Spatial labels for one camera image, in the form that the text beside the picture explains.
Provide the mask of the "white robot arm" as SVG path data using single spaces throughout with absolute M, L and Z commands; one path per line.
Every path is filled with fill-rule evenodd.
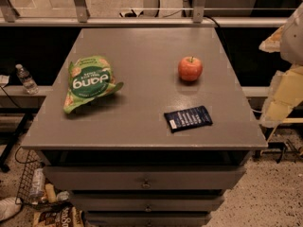
M 289 17 L 283 28 L 280 56 L 291 64 L 303 65 L 303 3 Z

